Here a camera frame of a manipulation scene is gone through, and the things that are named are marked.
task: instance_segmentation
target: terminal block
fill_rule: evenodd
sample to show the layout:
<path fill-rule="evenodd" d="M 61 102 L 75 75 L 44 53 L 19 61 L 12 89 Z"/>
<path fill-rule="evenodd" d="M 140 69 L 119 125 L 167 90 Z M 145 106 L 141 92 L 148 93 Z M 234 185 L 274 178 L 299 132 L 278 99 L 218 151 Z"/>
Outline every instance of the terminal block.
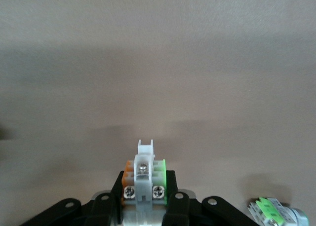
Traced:
<path fill-rule="evenodd" d="M 166 162 L 155 160 L 152 140 L 150 145 L 139 140 L 138 154 L 126 163 L 122 186 L 124 225 L 160 225 L 167 204 Z"/>
<path fill-rule="evenodd" d="M 259 198 L 248 207 L 253 218 L 260 226 L 308 226 L 304 212 L 282 206 L 275 198 Z"/>

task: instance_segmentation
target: electrical connector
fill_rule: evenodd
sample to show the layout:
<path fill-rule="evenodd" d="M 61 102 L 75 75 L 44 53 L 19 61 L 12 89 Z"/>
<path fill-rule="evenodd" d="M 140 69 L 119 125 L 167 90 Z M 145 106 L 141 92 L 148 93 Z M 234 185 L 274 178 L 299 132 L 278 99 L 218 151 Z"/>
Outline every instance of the electrical connector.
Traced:
<path fill-rule="evenodd" d="M 138 154 L 122 177 L 124 225 L 159 225 L 166 211 L 165 160 L 155 160 L 154 145 L 138 142 Z"/>
<path fill-rule="evenodd" d="M 260 226 L 309 226 L 304 212 L 284 207 L 275 198 L 262 198 L 251 202 L 250 213 Z"/>

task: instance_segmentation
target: screw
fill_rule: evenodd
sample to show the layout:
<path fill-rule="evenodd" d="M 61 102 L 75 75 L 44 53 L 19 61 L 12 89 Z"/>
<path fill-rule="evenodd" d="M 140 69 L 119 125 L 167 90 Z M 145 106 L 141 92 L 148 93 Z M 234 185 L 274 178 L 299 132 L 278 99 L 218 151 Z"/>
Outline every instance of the screw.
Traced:
<path fill-rule="evenodd" d="M 65 205 L 66 208 L 70 208 L 72 206 L 74 206 L 75 204 L 73 202 L 69 202 Z"/>
<path fill-rule="evenodd" d="M 164 197 L 164 187 L 163 186 L 154 186 L 153 187 L 153 198 L 162 199 Z"/>
<path fill-rule="evenodd" d="M 127 186 L 124 188 L 124 198 L 133 199 L 135 197 L 135 189 L 133 186 Z"/>
<path fill-rule="evenodd" d="M 213 198 L 210 198 L 207 203 L 209 203 L 210 205 L 217 205 L 217 201 Z"/>
<path fill-rule="evenodd" d="M 177 193 L 177 194 L 175 195 L 175 197 L 176 197 L 177 199 L 182 199 L 182 198 L 183 198 L 183 194 Z"/>
<path fill-rule="evenodd" d="M 278 226 L 277 221 L 275 221 L 274 219 L 270 219 L 269 224 L 270 224 L 271 226 Z"/>
<path fill-rule="evenodd" d="M 147 164 L 145 163 L 141 163 L 140 166 L 139 166 L 139 172 L 140 173 L 145 173 L 148 171 L 148 166 Z"/>

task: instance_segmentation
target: beige wall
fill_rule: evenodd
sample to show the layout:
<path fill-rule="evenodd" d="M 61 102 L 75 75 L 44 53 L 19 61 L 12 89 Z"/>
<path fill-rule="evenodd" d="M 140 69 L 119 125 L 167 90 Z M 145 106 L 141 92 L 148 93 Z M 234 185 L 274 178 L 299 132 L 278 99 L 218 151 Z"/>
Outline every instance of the beige wall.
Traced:
<path fill-rule="evenodd" d="M 0 0 L 0 225 L 112 187 L 154 139 L 178 185 L 316 224 L 316 0 Z"/>

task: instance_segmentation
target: black mounting arm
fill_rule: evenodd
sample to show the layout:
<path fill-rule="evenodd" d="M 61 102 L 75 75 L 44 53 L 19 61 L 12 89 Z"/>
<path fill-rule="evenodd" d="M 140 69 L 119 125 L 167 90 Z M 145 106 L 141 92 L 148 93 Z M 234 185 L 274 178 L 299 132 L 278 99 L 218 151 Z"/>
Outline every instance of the black mounting arm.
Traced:
<path fill-rule="evenodd" d="M 99 194 L 85 205 L 72 198 L 59 201 L 21 226 L 111 226 L 123 221 L 120 172 L 112 190 Z M 202 203 L 179 192 L 174 171 L 167 171 L 167 210 L 162 226 L 258 226 L 218 196 Z"/>

